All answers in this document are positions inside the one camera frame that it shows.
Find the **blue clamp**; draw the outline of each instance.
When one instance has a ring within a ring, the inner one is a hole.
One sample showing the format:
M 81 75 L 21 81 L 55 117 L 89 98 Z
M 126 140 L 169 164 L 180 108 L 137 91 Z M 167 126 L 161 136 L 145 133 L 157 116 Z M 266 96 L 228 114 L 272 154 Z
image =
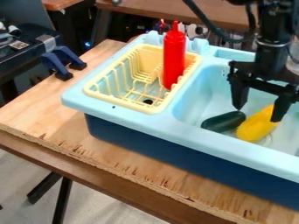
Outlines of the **blue clamp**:
M 40 60 L 46 68 L 56 71 L 55 74 L 56 78 L 63 81 L 68 81 L 69 79 L 72 79 L 73 74 L 67 71 L 67 69 L 62 64 L 62 62 L 60 61 L 60 59 L 57 57 L 55 53 L 53 52 L 43 53 L 40 56 Z
M 72 69 L 83 70 L 87 67 L 87 63 L 83 62 L 67 46 L 56 46 L 52 52 L 55 53 L 63 63 L 71 63 L 70 68 Z

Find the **light blue plastic sink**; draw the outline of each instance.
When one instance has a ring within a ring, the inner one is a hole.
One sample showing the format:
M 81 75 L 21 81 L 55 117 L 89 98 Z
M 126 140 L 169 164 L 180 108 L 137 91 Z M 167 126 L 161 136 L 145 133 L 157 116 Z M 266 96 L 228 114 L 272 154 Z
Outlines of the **light blue plastic sink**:
M 87 81 L 140 43 L 161 45 L 162 37 L 152 31 L 126 45 L 68 89 L 62 95 L 63 104 L 105 121 L 299 183 L 299 104 L 292 106 L 275 131 L 258 143 L 241 141 L 233 132 L 222 135 L 200 128 L 205 119 L 235 110 L 226 80 L 227 63 L 230 60 L 253 61 L 251 52 L 209 46 L 203 39 L 188 40 L 187 50 L 201 55 L 203 61 L 168 107 L 154 115 L 100 101 L 83 93 Z M 274 101 L 275 96 L 251 89 L 242 111 L 250 116 Z

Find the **floor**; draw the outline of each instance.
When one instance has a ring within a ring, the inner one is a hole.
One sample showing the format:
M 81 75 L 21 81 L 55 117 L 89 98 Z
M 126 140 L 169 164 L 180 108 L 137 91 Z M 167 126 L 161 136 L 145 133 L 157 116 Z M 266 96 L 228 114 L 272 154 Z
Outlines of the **floor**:
M 26 194 L 49 171 L 0 150 L 1 224 L 50 224 L 60 182 L 37 204 L 26 201 Z M 166 224 L 151 215 L 73 183 L 64 224 Z

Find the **yellow corn toy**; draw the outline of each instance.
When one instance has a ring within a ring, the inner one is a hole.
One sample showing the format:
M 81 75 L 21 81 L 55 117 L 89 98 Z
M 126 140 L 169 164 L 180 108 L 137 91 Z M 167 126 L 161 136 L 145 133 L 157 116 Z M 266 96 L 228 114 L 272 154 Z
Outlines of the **yellow corn toy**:
M 246 121 L 237 129 L 237 137 L 241 140 L 254 143 L 269 134 L 279 123 L 270 122 L 274 105 L 266 106 Z

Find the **dark blue sink base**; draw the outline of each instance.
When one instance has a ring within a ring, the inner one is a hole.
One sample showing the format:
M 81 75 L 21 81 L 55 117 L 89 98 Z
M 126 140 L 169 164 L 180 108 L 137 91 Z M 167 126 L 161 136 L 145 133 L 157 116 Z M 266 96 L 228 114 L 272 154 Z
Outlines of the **dark blue sink base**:
M 93 137 L 299 211 L 299 184 L 86 115 Z

